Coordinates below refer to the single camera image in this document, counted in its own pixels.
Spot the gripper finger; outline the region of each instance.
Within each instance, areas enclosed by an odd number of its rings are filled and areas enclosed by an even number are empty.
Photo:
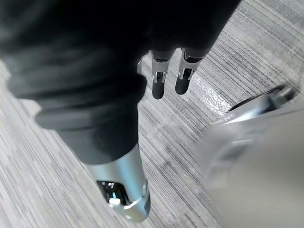
[[[207,50],[183,48],[180,57],[179,73],[177,75],[175,91],[177,94],[185,94],[189,88],[190,80],[200,65],[200,62],[208,53]]]
[[[153,75],[152,95],[155,99],[161,99],[164,95],[166,75],[173,52],[174,50],[151,51]]]

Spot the reflective metal surface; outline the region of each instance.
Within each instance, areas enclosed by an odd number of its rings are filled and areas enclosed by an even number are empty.
[[[143,221],[150,212],[150,193],[138,145],[125,156],[102,165],[86,165],[109,206],[130,221]]]

